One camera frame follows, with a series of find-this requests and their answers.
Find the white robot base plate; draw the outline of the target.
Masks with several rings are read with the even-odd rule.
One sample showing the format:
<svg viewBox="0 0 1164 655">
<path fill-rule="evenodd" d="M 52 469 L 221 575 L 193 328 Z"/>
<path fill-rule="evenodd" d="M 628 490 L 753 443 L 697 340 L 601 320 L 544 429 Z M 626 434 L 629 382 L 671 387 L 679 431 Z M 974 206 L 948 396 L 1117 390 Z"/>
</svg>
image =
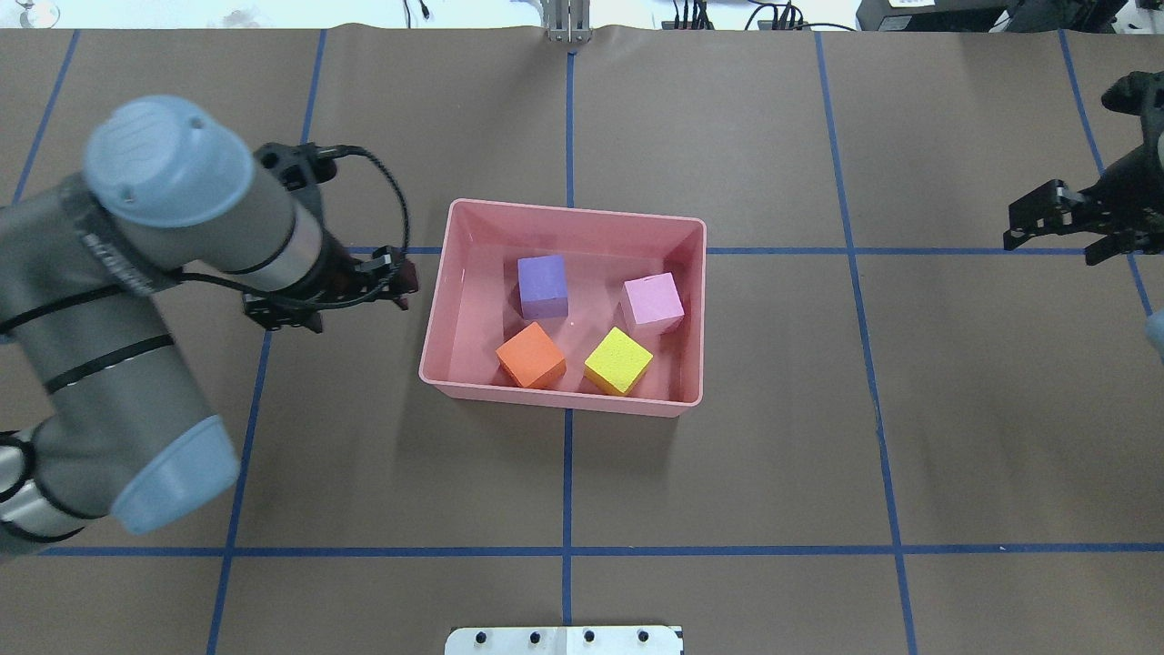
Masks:
<svg viewBox="0 0 1164 655">
<path fill-rule="evenodd" d="M 590 625 L 463 627 L 450 631 L 445 654 L 684 654 L 681 627 Z"/>
</svg>

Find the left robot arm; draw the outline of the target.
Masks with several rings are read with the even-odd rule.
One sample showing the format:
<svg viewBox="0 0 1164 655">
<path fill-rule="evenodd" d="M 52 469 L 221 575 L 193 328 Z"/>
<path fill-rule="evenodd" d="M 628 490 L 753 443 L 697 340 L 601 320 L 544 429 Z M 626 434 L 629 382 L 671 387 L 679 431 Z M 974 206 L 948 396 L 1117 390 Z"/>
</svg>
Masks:
<svg viewBox="0 0 1164 655">
<path fill-rule="evenodd" d="M 3 207 L 3 341 L 24 353 L 54 415 L 3 430 L 3 560 L 102 518 L 171 525 L 237 480 L 241 461 L 154 296 L 237 291 L 269 332 L 416 293 L 407 244 L 356 258 L 328 232 L 319 186 L 364 145 L 261 145 L 179 97 L 120 106 L 79 173 Z"/>
</svg>

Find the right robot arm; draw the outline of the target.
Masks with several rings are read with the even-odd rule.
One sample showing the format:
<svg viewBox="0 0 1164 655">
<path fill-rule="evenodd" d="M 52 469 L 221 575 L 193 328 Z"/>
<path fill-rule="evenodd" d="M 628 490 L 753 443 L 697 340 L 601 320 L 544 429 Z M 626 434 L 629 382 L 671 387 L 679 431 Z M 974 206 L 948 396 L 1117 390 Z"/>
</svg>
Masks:
<svg viewBox="0 0 1164 655">
<path fill-rule="evenodd" d="M 1106 166 L 1092 186 L 1073 191 L 1060 179 L 1039 184 L 1008 207 L 1002 247 L 1015 250 L 1034 237 L 1090 233 L 1086 265 L 1163 248 L 1163 74 L 1133 71 L 1103 92 L 1110 112 L 1140 118 L 1140 145 Z"/>
</svg>

